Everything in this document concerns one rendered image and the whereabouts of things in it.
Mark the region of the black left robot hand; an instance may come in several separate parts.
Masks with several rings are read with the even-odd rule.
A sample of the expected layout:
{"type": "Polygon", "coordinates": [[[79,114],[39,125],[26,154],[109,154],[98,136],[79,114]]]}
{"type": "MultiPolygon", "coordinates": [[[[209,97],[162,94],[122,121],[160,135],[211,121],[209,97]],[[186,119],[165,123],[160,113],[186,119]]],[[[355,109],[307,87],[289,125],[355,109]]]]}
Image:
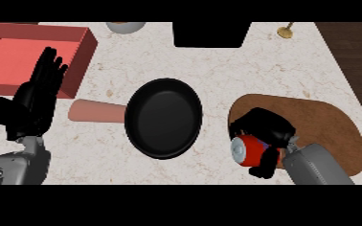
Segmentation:
{"type": "Polygon", "coordinates": [[[29,81],[19,86],[10,100],[0,97],[0,125],[5,127],[8,141],[24,136],[41,137],[48,131],[66,70],[61,57],[47,47],[36,60],[29,81]]]}

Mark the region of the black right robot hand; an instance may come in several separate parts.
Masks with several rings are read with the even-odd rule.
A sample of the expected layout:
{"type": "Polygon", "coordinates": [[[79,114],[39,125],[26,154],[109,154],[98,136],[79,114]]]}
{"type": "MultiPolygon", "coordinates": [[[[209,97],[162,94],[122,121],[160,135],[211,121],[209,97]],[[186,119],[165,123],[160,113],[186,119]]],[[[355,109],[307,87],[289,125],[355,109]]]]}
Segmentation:
{"type": "Polygon", "coordinates": [[[279,150],[286,148],[295,128],[289,121],[270,110],[253,107],[228,125],[230,141],[239,135],[251,135],[267,145],[258,167],[248,167],[248,174],[270,179],[279,162],[279,150]]]}

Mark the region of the red can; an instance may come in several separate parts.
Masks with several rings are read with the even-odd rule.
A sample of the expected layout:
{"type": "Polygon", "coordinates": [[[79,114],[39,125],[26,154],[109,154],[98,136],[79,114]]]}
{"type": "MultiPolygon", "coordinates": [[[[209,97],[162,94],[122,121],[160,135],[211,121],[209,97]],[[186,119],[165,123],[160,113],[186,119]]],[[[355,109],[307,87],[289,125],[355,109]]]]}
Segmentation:
{"type": "Polygon", "coordinates": [[[231,139],[230,151],[234,162],[243,167],[258,167],[259,159],[268,145],[251,135],[231,139]]]}

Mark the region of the brown wooden cutting board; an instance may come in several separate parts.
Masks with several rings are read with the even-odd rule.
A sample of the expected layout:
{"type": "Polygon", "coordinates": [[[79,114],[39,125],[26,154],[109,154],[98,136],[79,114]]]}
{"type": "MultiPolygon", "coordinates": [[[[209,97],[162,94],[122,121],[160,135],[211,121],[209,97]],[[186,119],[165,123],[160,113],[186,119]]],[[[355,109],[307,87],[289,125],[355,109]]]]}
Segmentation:
{"type": "Polygon", "coordinates": [[[362,135],[342,110],[326,102],[245,94],[233,102],[227,123],[251,108],[261,107],[279,114],[295,127],[296,146],[320,144],[330,152],[348,176],[362,171],[362,135]]]}

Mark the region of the red open box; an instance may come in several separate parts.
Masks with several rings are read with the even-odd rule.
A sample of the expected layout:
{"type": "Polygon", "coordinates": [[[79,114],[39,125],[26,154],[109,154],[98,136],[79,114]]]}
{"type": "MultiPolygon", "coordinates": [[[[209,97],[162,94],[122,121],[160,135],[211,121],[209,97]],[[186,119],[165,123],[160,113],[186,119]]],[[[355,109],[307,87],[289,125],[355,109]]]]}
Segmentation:
{"type": "Polygon", "coordinates": [[[87,27],[0,23],[0,96],[11,96],[27,81],[44,80],[35,67],[66,66],[58,99],[76,96],[97,40],[87,27]]]}

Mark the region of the dark brown wooden panel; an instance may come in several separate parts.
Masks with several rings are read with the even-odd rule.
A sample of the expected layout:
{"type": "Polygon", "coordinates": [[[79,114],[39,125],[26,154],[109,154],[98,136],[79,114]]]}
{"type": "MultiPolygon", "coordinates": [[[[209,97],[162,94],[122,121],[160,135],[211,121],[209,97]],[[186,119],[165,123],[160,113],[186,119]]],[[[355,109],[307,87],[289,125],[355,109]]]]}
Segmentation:
{"type": "Polygon", "coordinates": [[[314,23],[362,104],[362,22],[314,23]]]}

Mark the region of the brass round knob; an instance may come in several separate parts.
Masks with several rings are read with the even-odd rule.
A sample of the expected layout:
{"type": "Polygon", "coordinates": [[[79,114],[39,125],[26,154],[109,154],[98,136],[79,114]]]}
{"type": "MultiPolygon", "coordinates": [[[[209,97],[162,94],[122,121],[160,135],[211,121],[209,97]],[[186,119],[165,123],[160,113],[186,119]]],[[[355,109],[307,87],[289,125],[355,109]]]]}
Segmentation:
{"type": "Polygon", "coordinates": [[[292,22],[289,22],[287,25],[286,25],[285,27],[279,27],[279,28],[277,28],[277,35],[279,35],[282,38],[290,38],[290,37],[292,37],[290,26],[292,26],[292,22]]]}

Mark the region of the black appliance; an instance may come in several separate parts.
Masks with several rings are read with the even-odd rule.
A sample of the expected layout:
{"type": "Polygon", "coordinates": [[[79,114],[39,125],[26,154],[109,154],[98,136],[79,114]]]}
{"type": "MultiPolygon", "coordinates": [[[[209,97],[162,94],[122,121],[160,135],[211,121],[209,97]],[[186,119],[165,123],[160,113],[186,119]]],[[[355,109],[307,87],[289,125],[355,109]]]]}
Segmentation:
{"type": "Polygon", "coordinates": [[[249,22],[174,22],[174,46],[180,48],[240,48],[249,22]]]}

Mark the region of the grey bowl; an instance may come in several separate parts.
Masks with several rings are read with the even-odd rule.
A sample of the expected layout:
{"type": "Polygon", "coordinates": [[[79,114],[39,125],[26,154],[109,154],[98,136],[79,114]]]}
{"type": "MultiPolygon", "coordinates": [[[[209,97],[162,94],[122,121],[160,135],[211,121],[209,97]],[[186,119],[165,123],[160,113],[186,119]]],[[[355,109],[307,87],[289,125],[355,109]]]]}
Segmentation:
{"type": "Polygon", "coordinates": [[[106,26],[109,30],[116,34],[131,34],[137,32],[143,27],[144,22],[107,22],[106,26]]]}

